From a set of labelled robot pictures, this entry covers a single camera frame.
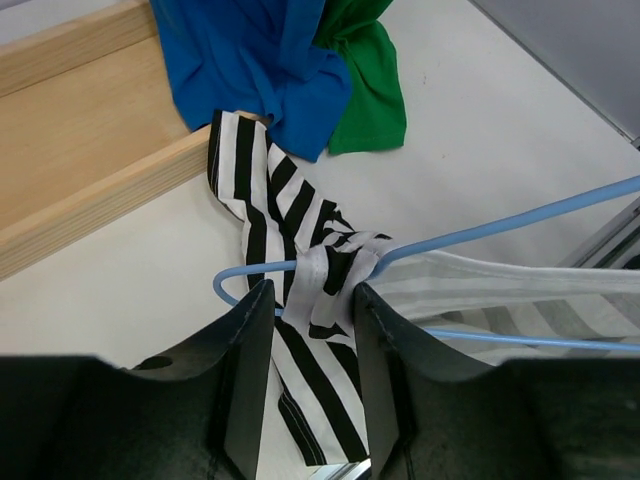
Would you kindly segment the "light blue wire hanger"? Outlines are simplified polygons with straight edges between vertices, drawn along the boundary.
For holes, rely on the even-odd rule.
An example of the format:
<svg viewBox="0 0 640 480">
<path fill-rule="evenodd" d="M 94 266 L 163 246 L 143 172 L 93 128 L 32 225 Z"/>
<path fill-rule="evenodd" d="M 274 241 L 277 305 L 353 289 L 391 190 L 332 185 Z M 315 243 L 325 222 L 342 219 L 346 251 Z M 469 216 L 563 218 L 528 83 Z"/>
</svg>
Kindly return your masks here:
<svg viewBox="0 0 640 480">
<path fill-rule="evenodd" d="M 421 242 L 416 242 L 410 245 L 397 247 L 382 256 L 381 260 L 378 261 L 376 267 L 373 269 L 370 277 L 375 278 L 379 276 L 393 262 L 409 256 L 422 254 L 425 252 L 442 249 L 444 247 L 466 243 L 492 235 L 497 235 L 511 230 L 523 228 L 550 218 L 554 218 L 602 202 L 636 193 L 638 191 L 639 178 L 637 176 L 634 176 L 513 216 L 505 217 L 472 228 L 452 232 L 446 235 L 434 237 Z M 234 306 L 238 303 L 238 301 L 234 297 L 229 295 L 229 293 L 225 290 L 223 286 L 224 281 L 232 277 L 246 277 L 253 274 L 271 273 L 277 271 L 293 271 L 295 268 L 296 262 L 294 260 L 228 268 L 220 271 L 215 275 L 212 281 L 212 288 L 215 294 L 221 300 L 223 300 L 230 306 Z M 637 353 L 639 351 L 639 346 L 637 344 L 622 344 L 588 340 L 552 339 L 545 337 L 525 337 L 517 335 L 463 333 L 453 330 L 434 328 L 428 328 L 426 332 L 436 337 L 445 339 L 463 339 L 468 341 L 520 344 L 527 346 L 548 346 L 557 348 L 563 347 L 582 348 L 588 350 L 612 350 L 632 353 Z"/>
</svg>

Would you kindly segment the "wooden clothes rack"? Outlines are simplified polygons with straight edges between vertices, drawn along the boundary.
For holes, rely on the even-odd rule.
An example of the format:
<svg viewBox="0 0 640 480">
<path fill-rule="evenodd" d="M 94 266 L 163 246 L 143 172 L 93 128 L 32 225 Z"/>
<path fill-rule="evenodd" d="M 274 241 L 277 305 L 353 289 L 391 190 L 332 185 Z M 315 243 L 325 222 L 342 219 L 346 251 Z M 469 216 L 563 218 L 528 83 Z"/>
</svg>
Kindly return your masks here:
<svg viewBox="0 0 640 480">
<path fill-rule="evenodd" d="M 150 5 L 124 1 L 1 49 L 1 274 L 202 173 Z"/>
</svg>

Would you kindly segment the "black white striped tank top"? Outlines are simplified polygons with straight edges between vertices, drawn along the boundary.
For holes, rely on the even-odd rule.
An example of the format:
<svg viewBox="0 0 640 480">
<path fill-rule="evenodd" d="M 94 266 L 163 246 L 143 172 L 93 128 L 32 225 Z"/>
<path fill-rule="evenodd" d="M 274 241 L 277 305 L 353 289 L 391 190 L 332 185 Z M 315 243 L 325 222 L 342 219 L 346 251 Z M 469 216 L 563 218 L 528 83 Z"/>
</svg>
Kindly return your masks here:
<svg viewBox="0 0 640 480">
<path fill-rule="evenodd" d="M 243 224 L 249 265 L 292 260 L 271 274 L 272 359 L 280 414 L 310 466 L 368 456 L 351 296 L 368 282 L 414 323 L 457 332 L 563 340 L 639 339 L 639 277 L 629 271 L 530 268 L 431 251 L 376 271 L 392 240 L 358 231 L 253 119 L 216 111 L 207 175 Z"/>
</svg>

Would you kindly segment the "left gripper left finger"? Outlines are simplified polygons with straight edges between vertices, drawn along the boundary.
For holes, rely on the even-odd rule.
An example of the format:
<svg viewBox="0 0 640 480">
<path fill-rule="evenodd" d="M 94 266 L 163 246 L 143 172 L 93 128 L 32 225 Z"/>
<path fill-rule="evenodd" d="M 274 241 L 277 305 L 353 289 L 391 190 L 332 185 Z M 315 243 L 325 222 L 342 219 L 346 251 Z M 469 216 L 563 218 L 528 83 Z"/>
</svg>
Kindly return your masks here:
<svg viewBox="0 0 640 480">
<path fill-rule="evenodd" d="M 221 318 L 132 369 L 3 356 L 5 479 L 252 479 L 274 330 L 259 282 Z"/>
</svg>

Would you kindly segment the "blue tank top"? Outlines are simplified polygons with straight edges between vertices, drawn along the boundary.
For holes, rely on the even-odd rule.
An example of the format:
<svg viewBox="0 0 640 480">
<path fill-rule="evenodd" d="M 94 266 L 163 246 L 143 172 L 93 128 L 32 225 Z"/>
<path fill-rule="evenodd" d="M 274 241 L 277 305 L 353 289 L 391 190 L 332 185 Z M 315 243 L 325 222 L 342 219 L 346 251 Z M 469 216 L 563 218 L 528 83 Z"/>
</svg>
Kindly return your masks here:
<svg viewBox="0 0 640 480">
<path fill-rule="evenodd" d="M 214 111 L 268 122 L 283 150 L 314 162 L 352 94 L 346 63 L 313 43 L 321 1 L 154 1 L 174 104 L 189 130 Z"/>
</svg>

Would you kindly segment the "green tank top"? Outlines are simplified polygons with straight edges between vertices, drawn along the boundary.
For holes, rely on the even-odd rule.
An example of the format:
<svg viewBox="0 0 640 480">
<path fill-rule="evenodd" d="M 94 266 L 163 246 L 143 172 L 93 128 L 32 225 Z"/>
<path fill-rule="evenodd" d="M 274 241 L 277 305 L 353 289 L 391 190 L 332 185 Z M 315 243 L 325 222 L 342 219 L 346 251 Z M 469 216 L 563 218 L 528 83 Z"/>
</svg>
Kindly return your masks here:
<svg viewBox="0 0 640 480">
<path fill-rule="evenodd" d="M 327 1 L 314 39 L 345 61 L 352 94 L 328 144 L 332 155 L 404 145 L 407 116 L 397 52 L 380 16 L 388 1 Z"/>
</svg>

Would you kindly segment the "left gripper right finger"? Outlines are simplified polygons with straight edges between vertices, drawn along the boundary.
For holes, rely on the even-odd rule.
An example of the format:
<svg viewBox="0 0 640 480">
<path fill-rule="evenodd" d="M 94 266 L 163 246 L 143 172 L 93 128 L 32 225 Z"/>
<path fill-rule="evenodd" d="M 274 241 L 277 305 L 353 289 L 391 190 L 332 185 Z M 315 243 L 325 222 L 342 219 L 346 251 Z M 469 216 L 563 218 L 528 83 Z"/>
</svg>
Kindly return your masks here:
<svg viewBox="0 0 640 480">
<path fill-rule="evenodd" d="M 493 367 L 359 285 L 352 312 L 375 479 L 635 479 L 639 363 Z"/>
</svg>

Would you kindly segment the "aluminium mounting rail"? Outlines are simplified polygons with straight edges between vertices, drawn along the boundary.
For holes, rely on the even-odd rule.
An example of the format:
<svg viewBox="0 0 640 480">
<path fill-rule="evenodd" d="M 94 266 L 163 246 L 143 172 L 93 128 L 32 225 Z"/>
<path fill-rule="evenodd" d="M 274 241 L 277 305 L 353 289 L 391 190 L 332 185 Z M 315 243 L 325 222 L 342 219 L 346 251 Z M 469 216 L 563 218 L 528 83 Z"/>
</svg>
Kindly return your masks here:
<svg viewBox="0 0 640 480">
<path fill-rule="evenodd" d="M 560 263 L 560 267 L 623 268 L 639 255 L 639 199 L 636 198 Z M 310 479 L 369 479 L 371 462 L 319 467 Z"/>
</svg>

